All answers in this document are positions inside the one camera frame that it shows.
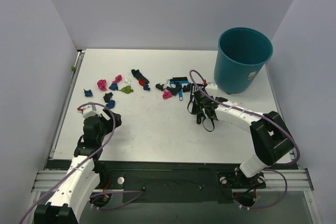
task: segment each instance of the white table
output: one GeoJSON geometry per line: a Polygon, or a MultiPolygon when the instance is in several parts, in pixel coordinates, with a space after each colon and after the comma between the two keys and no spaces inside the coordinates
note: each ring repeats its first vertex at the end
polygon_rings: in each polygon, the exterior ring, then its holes
{"type": "MultiPolygon", "coordinates": [[[[198,70],[207,81],[213,81],[216,51],[182,50],[86,50],[72,93],[65,120],[59,135],[54,159],[71,159],[82,135],[83,118],[76,108],[86,102],[104,104],[97,81],[107,80],[107,88],[121,74],[132,81],[133,93],[112,91],[113,112],[122,116],[122,125],[116,129],[110,143],[104,148],[100,160],[138,162],[189,163],[242,163],[253,154],[250,134],[226,122],[215,122],[214,132],[207,132],[196,124],[196,116],[187,112],[189,94],[184,101],[179,96],[163,100],[156,83],[171,77],[188,76],[190,69],[198,70]],[[144,91],[131,74],[140,69],[150,81],[151,91],[144,91]],[[91,89],[93,97],[84,96],[83,89],[91,89]]],[[[119,89],[125,86],[121,81],[119,89]]],[[[276,111],[265,67],[251,86],[241,94],[226,97],[240,106],[258,112],[276,111]]],[[[287,154],[279,163],[290,161],[287,154]]]]}

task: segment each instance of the pink object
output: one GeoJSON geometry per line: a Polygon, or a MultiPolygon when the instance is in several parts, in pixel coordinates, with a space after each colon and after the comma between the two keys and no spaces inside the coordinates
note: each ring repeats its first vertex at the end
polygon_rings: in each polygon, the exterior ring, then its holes
{"type": "Polygon", "coordinates": [[[121,81],[121,74],[118,75],[118,76],[116,77],[116,79],[115,79],[114,81],[112,81],[112,83],[118,83],[119,81],[121,81]]]}
{"type": "Polygon", "coordinates": [[[101,91],[106,91],[106,90],[107,90],[106,87],[105,87],[105,85],[106,85],[106,80],[99,80],[99,81],[97,82],[97,85],[98,85],[98,88],[99,88],[101,91]]]}
{"type": "Polygon", "coordinates": [[[163,93],[163,95],[162,95],[162,97],[163,97],[163,99],[164,100],[166,100],[166,99],[168,99],[168,98],[170,98],[170,97],[172,97],[173,95],[171,94],[171,92],[169,92],[169,91],[165,91],[164,93],[163,93]]]}

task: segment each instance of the blue bucket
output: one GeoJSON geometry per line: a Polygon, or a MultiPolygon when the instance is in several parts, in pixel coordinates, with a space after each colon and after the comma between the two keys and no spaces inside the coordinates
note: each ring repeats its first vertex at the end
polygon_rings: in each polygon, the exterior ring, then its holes
{"type": "Polygon", "coordinates": [[[273,46],[262,33],[232,28],[219,37],[215,81],[227,94],[241,93],[271,58],[273,46]]]}

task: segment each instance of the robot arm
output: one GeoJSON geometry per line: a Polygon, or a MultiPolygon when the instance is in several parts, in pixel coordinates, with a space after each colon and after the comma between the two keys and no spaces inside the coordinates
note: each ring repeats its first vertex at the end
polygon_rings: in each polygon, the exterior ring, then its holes
{"type": "MultiPolygon", "coordinates": [[[[217,85],[209,83],[203,88],[203,91],[212,97],[216,97],[217,85]]],[[[255,154],[239,166],[237,173],[242,173],[244,178],[253,178],[257,176],[264,168],[273,165],[280,158],[285,156],[293,149],[293,144],[283,133],[264,119],[256,115],[250,115],[246,110],[237,104],[233,104],[225,98],[216,97],[216,100],[227,105],[221,106],[205,97],[201,92],[194,91],[191,94],[193,101],[192,114],[197,116],[197,124],[205,119],[212,122],[229,122],[252,135],[255,154]]],[[[263,115],[289,133],[284,121],[277,112],[271,111],[267,114],[254,112],[263,115]]]]}
{"type": "MultiPolygon", "coordinates": [[[[76,171],[56,190],[45,205],[38,205],[34,213],[34,223],[78,223],[86,203],[95,188],[104,188],[108,183],[105,166],[99,162],[102,152],[76,168],[88,156],[101,147],[106,134],[113,128],[113,120],[108,111],[99,113],[95,105],[83,108],[85,118],[83,132],[77,143],[68,172],[76,171]]],[[[114,113],[115,126],[121,125],[121,116],[114,113]]]]}

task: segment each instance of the blue handle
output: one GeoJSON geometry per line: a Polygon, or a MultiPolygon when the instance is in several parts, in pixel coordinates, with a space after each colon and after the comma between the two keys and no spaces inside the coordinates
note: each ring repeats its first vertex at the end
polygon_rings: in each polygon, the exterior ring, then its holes
{"type": "Polygon", "coordinates": [[[183,101],[182,89],[179,91],[178,94],[179,94],[179,95],[178,95],[178,99],[179,99],[180,101],[183,101]]]}

